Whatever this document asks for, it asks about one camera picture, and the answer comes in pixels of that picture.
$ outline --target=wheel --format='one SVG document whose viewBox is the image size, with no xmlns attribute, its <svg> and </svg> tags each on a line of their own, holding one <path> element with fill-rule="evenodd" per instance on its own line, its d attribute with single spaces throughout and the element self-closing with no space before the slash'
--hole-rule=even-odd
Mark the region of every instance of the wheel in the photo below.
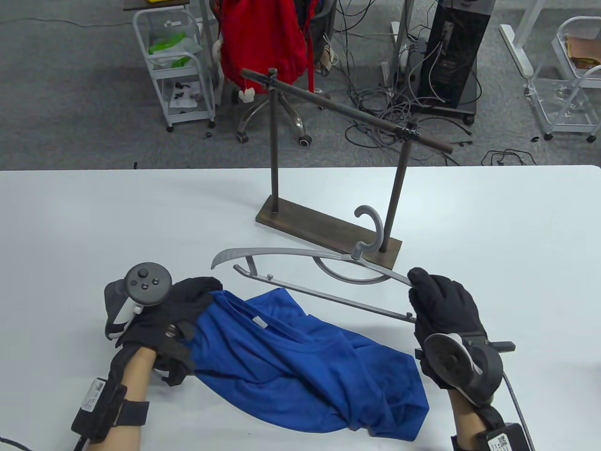
<svg viewBox="0 0 601 451">
<path fill-rule="evenodd" d="M 312 139 L 309 135 L 305 135 L 305 136 L 299 138 L 299 144 L 302 147 L 309 147 L 311 145 L 311 141 L 312 141 Z"/>
<path fill-rule="evenodd" d="M 240 141 L 240 144 L 248 142 L 248 134 L 246 132 L 236 132 L 236 137 L 238 138 L 238 141 Z"/>
<path fill-rule="evenodd" d="M 463 115 L 463 123 L 465 125 L 473 125 L 475 121 L 475 117 L 473 114 L 464 114 Z"/>
</svg>

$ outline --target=hand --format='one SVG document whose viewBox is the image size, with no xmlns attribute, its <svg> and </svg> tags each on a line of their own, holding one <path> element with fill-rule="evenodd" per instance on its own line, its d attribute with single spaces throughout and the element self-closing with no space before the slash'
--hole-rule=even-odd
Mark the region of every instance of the hand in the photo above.
<svg viewBox="0 0 601 451">
<path fill-rule="evenodd" d="M 149 348 L 157 352 L 154 367 L 169 370 L 167 383 L 181 383 L 194 365 L 189 350 L 179 342 L 192 340 L 198 317 L 213 303 L 209 293 L 222 289 L 221 282 L 213 277 L 189 278 L 173 285 L 164 302 L 143 309 L 119 337 L 115 347 L 123 346 L 124 352 L 115 356 L 112 368 L 121 371 L 137 349 Z"/>
<path fill-rule="evenodd" d="M 486 335 L 472 295 L 459 282 L 441 275 L 429 275 L 421 268 L 411 269 L 407 277 L 413 285 L 409 290 L 409 302 L 416 314 L 415 338 L 422 348 L 426 338 L 436 333 Z M 420 364 L 422 372 L 440 388 L 453 388 L 432 371 L 425 358 Z"/>
</svg>

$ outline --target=clothing label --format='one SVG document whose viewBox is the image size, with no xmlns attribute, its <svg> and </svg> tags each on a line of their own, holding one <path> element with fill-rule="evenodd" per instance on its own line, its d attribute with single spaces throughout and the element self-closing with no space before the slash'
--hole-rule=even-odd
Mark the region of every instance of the clothing label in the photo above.
<svg viewBox="0 0 601 451">
<path fill-rule="evenodd" d="M 511 451 L 511 445 L 507 434 L 499 434 L 495 438 L 489 440 L 490 451 Z"/>
<path fill-rule="evenodd" d="M 81 405 L 81 410 L 85 410 L 86 412 L 94 411 L 96 402 L 98 402 L 98 398 L 100 397 L 105 384 L 106 382 L 101 381 L 100 379 L 94 379 L 94 382 L 92 382 L 92 385 L 88 390 L 88 394 L 85 395 L 84 403 Z"/>
<path fill-rule="evenodd" d="M 269 324 L 267 324 L 265 321 L 263 321 L 261 318 L 259 318 L 258 316 L 255 316 L 252 321 L 256 324 L 259 324 L 259 326 L 261 326 L 262 329 L 265 329 Z"/>
</svg>

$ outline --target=hanger hook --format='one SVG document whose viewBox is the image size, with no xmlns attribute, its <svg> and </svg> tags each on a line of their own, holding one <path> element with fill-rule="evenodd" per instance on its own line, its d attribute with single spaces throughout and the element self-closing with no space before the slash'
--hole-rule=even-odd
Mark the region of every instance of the hanger hook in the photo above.
<svg viewBox="0 0 601 451">
<path fill-rule="evenodd" d="M 378 250 L 384 241 L 384 226 L 382 225 L 382 219 L 380 218 L 380 215 L 377 214 L 377 211 L 369 205 L 360 205 L 355 210 L 355 216 L 359 218 L 361 215 L 369 215 L 371 219 L 373 219 L 376 225 L 376 240 L 371 244 L 357 241 L 353 253 L 350 255 L 353 260 L 359 260 L 363 252 L 374 252 Z"/>
</svg>

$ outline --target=computer tower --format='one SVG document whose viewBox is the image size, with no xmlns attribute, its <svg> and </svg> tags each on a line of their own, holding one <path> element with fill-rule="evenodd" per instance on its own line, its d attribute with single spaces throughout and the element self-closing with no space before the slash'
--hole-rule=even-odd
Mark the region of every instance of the computer tower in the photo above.
<svg viewBox="0 0 601 451">
<path fill-rule="evenodd" d="M 494 6 L 495 0 L 439 0 L 419 70 L 418 97 L 459 105 Z"/>
</svg>

